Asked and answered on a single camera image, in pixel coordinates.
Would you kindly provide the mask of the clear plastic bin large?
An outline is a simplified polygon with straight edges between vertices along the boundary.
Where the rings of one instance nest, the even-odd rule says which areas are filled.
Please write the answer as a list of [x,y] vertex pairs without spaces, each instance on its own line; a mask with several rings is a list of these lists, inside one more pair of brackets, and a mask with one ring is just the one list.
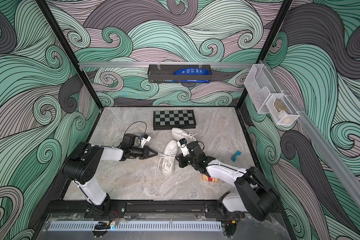
[[244,85],[258,114],[269,113],[266,103],[270,97],[282,94],[273,71],[264,64],[252,65]]

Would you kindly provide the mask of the black corner frame post left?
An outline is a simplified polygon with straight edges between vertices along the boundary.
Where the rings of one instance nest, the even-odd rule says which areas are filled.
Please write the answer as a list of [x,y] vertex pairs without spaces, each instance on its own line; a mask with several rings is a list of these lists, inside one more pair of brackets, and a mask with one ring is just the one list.
[[56,35],[58,41],[62,45],[63,50],[67,54],[69,60],[73,64],[73,66],[74,66],[76,72],[78,73],[80,79],[82,80],[84,86],[89,91],[89,94],[91,95],[91,97],[95,101],[97,107],[100,110],[102,110],[104,108],[104,106],[102,105],[102,103],[101,103],[98,95],[96,94],[94,88],[92,87],[92,84],[91,84],[87,74],[83,70],[80,69],[79,61],[78,61],[76,55],[74,54],[72,48],[70,47],[67,39],[65,38],[64,33],[61,30],[58,22],[56,21],[55,17],[53,16],[52,11],[48,7],[47,2],[42,1],[42,0],[36,0],[36,3],[38,5],[38,7],[40,8],[41,12],[43,13],[44,17],[46,18],[46,20],[47,20],[48,24],[50,25],[52,31]]

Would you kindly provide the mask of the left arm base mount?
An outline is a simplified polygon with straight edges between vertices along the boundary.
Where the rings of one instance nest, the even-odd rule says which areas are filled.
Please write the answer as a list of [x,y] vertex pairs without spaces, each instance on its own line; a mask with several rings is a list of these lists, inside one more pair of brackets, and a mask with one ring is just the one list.
[[103,204],[96,206],[88,204],[85,210],[84,218],[86,219],[107,219],[107,218],[122,218],[124,210],[126,209],[126,202],[123,201],[105,201]]

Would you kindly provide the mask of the black grey chessboard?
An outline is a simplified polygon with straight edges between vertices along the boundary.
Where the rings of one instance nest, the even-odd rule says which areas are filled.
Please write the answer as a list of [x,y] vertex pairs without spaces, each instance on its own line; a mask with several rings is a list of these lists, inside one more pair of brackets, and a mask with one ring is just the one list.
[[195,129],[196,125],[193,110],[154,111],[153,128],[155,131],[172,128]]

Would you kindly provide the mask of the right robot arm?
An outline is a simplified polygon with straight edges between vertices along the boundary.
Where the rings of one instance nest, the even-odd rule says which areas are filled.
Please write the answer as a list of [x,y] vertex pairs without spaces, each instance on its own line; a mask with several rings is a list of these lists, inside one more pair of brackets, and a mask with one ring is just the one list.
[[258,221],[277,210],[280,195],[265,175],[256,167],[237,168],[224,164],[214,157],[206,156],[198,141],[177,142],[181,153],[176,156],[180,168],[193,167],[197,172],[224,181],[236,188],[222,198],[224,208],[230,212],[247,212]]

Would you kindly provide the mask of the teal plastic piece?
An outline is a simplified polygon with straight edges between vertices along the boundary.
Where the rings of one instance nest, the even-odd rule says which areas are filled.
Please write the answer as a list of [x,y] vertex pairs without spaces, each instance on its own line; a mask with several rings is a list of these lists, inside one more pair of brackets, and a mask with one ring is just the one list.
[[241,154],[242,154],[241,151],[236,151],[235,154],[233,154],[233,156],[231,157],[231,160],[232,160],[233,162],[236,162],[237,159],[238,159],[238,156],[240,156]]

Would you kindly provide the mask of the blue oval object in tray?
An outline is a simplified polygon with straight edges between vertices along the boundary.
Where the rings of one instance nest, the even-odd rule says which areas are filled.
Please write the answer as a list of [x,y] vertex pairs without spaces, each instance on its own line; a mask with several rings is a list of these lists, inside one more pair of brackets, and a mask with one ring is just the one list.
[[208,76],[210,75],[210,71],[202,68],[186,68],[180,69],[174,72],[174,75],[179,76]]

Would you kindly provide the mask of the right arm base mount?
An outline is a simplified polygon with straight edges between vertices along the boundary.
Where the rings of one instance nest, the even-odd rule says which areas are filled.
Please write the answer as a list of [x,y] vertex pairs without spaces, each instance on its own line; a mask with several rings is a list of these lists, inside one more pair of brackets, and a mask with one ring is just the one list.
[[219,202],[206,202],[205,203],[205,216],[206,218],[215,219],[241,219],[245,218],[243,212],[230,212],[222,203]]

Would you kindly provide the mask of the black wall tray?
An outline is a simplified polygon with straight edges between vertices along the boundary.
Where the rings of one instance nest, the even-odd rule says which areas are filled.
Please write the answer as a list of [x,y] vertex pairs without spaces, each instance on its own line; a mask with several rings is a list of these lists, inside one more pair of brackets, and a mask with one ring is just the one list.
[[210,83],[212,70],[203,64],[155,64],[149,65],[150,83]]

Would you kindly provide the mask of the black corner frame post right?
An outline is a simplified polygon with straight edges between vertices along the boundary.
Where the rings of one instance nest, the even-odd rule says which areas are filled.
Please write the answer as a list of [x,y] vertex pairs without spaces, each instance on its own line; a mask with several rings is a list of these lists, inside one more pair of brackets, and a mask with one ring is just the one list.
[[282,23],[293,3],[293,0],[282,1],[281,7],[273,21],[269,23],[270,33],[268,34],[266,41],[262,47],[262,50],[257,58],[256,64],[259,64],[260,61],[264,61],[266,56],[282,26]]

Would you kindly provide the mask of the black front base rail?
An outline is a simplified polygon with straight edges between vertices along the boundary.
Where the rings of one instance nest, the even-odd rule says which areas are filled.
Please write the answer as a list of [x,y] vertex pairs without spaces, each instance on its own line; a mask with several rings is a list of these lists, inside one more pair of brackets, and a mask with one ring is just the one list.
[[[206,202],[219,202],[220,200],[173,200],[173,201],[154,201],[154,200],[129,200],[126,202],[125,215],[133,214],[202,214],[205,215]],[[88,207],[87,201],[51,201],[47,206],[49,213],[79,213],[85,214]],[[247,209],[229,210],[230,212],[247,213]]]

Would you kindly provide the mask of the black corner frame post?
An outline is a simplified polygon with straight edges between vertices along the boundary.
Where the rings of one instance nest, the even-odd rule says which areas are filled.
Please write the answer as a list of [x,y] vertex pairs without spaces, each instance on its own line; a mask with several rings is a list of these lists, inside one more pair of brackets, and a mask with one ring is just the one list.
[[67,39],[65,38],[64,33],[61,30],[58,22],[56,21],[55,17],[53,16],[52,11],[48,7],[47,2],[42,1],[42,0],[36,0],[36,3],[38,5],[38,7],[40,8],[41,12],[43,13],[44,17],[46,18],[46,20],[47,20],[48,24],[50,25],[52,31],[56,35],[58,41],[62,45],[63,50],[67,54],[69,60],[73,64],[73,66],[74,66],[76,72],[78,73],[80,79],[82,80],[84,86],[89,91],[89,94],[91,95],[91,97],[95,101],[97,107],[100,110],[102,110],[104,108],[104,106],[102,105],[102,103],[101,103],[98,95],[96,94],[94,88],[92,87],[92,84],[91,84],[87,74],[83,70],[80,69],[79,61],[78,61],[76,55],[74,54],[72,48],[70,47]]
[[282,23],[293,3],[293,0],[282,1],[281,7],[273,21],[269,23],[270,33],[268,34],[266,41],[262,47],[262,50],[257,58],[256,64],[259,64],[260,61],[264,61],[266,56],[282,26]]

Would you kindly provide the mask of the aluminium rail back wall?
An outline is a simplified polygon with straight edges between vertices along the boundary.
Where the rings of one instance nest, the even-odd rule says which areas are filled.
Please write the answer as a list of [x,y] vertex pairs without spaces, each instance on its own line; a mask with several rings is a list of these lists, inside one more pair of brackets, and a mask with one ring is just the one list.
[[80,68],[148,68],[149,65],[161,67],[163,65],[209,65],[211,68],[227,69],[245,69],[251,68],[255,63],[231,63],[231,62],[210,62],[210,63],[193,63],[193,62],[78,62]]

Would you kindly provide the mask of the white knit shoe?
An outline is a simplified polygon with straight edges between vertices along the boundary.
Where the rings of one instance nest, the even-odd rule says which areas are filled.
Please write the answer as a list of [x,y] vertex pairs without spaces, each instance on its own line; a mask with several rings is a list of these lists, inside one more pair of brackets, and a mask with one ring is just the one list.
[[171,176],[175,171],[175,157],[178,154],[178,144],[176,140],[170,140],[163,153],[159,154],[159,164],[157,170],[161,171],[164,176]]
[[173,138],[176,141],[179,141],[181,139],[186,139],[187,142],[195,142],[196,141],[195,135],[197,135],[197,134],[193,134],[192,132],[187,132],[180,128],[172,128],[171,133],[172,133]]

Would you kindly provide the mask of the clear plastic bin small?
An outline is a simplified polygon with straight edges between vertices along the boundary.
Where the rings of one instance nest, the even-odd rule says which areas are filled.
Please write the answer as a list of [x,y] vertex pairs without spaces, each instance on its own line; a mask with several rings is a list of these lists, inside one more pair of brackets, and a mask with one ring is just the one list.
[[285,95],[272,94],[267,100],[266,106],[276,125],[289,127],[299,118],[297,110]]

